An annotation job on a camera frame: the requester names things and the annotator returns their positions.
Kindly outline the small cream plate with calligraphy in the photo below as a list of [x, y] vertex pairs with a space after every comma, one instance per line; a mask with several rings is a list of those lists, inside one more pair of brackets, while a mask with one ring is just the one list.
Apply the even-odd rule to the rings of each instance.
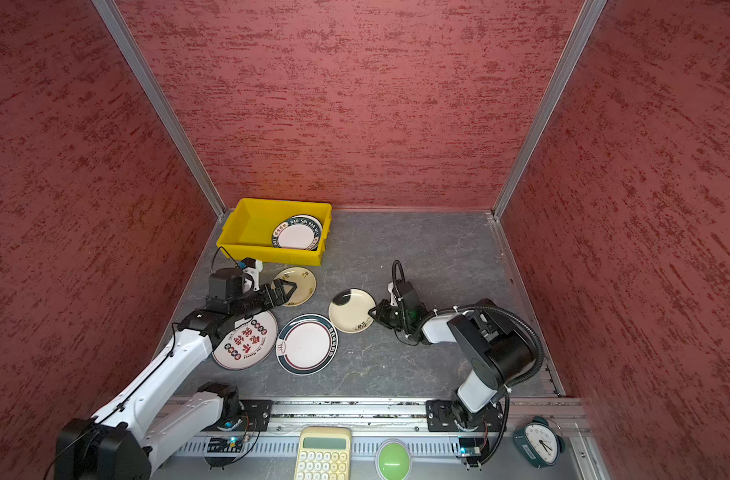
[[294, 283], [295, 291], [290, 299], [284, 304], [285, 307], [297, 307], [307, 302], [314, 295], [317, 288], [317, 280], [314, 273], [308, 268], [301, 266], [288, 267], [276, 276], [276, 279]]

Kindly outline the cream plate with black blotch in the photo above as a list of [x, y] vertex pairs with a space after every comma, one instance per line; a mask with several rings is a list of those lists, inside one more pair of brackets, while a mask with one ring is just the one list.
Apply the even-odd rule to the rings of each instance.
[[355, 334], [368, 329], [374, 322], [370, 311], [376, 307], [373, 297], [361, 289], [347, 289], [337, 294], [329, 304], [331, 323], [341, 332]]

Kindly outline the white plate green red rim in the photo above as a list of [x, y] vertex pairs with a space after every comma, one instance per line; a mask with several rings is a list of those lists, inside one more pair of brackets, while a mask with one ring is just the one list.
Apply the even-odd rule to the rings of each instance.
[[276, 341], [280, 366], [292, 375], [313, 375], [325, 369], [338, 350], [338, 333], [319, 314], [303, 314], [284, 325]]

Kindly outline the green banded HAO SHI plate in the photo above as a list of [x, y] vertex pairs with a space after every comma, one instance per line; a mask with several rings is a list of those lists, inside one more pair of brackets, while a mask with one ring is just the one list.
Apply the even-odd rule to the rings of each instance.
[[309, 215], [296, 215], [280, 223], [272, 233], [275, 248], [314, 251], [323, 233], [322, 223]]

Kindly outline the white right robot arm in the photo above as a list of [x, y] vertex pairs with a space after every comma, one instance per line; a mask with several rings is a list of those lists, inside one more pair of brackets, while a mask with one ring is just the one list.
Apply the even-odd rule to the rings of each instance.
[[471, 366], [467, 379], [429, 412], [462, 431], [474, 431], [511, 389], [540, 372], [545, 349], [536, 331], [513, 312], [489, 299], [472, 305], [430, 310], [407, 281], [389, 284], [390, 298], [368, 310], [369, 317], [394, 331], [409, 346], [455, 343]]

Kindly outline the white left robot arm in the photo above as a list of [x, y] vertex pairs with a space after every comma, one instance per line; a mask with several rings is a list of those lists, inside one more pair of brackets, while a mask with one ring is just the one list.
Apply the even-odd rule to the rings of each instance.
[[203, 429], [247, 430], [237, 388], [203, 385], [161, 423], [155, 421], [190, 373], [240, 326], [286, 304], [296, 283], [261, 284], [260, 262], [245, 259], [209, 278], [202, 308], [172, 326], [166, 347], [114, 399], [88, 419], [72, 419], [59, 433], [53, 479], [148, 479]]

